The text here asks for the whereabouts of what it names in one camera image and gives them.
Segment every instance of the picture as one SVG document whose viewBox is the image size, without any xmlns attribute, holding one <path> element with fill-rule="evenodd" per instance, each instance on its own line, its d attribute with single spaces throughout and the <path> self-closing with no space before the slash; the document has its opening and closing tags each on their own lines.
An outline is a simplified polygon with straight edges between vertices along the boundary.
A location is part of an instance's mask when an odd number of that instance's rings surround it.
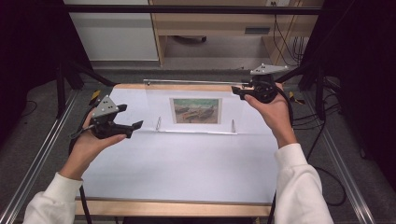
<svg viewBox="0 0 396 224">
<path fill-rule="evenodd" d="M 174 123 L 220 124 L 221 99 L 170 99 Z"/>
</svg>

